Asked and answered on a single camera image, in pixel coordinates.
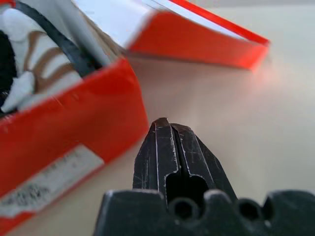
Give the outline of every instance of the white label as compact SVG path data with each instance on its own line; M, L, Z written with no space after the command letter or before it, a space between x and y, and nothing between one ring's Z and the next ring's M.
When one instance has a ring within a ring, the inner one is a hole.
M0 198L0 217L38 212L102 166L104 161L85 146L78 146Z

